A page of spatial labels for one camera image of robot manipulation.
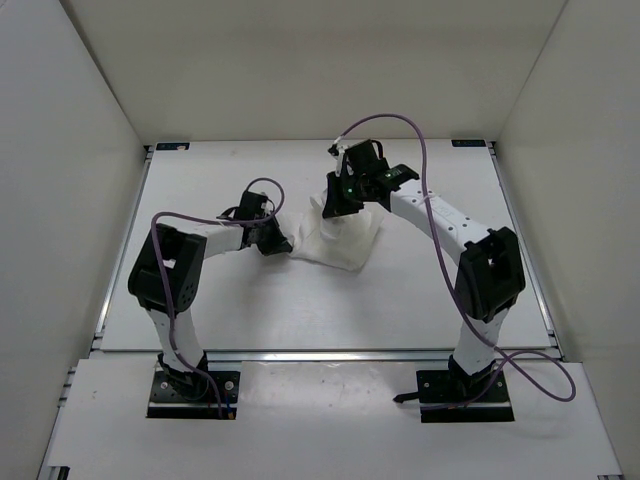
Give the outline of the white pleated skirt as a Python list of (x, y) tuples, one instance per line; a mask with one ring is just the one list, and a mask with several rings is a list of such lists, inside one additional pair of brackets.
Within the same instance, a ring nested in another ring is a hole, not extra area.
[(362, 210), (324, 219), (327, 191), (309, 198), (304, 213), (279, 214), (277, 219), (292, 245), (290, 257), (345, 271), (360, 270), (369, 259), (384, 215)]

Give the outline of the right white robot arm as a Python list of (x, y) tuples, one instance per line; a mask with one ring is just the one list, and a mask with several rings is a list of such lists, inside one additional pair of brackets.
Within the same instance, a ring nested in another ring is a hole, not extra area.
[(478, 223), (434, 194), (424, 170), (389, 165), (378, 140), (333, 143), (328, 152), (336, 167), (327, 175), (325, 220), (377, 203), (427, 235), (439, 259), (456, 265), (456, 277), (445, 284), (463, 324), (448, 360), (448, 387), (460, 401), (471, 402), (497, 374), (500, 331), (526, 286), (516, 234)]

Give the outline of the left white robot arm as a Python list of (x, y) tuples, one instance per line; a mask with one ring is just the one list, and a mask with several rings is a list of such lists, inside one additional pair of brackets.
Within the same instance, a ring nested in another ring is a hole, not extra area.
[[(276, 218), (277, 206), (264, 193), (246, 190), (240, 202), (215, 220), (158, 214), (136, 258), (128, 291), (149, 314), (162, 351), (158, 361), (166, 381), (187, 400), (219, 396), (191, 314), (206, 260), (251, 247), (263, 256), (293, 250)], [(162, 223), (162, 217), (184, 226)]]

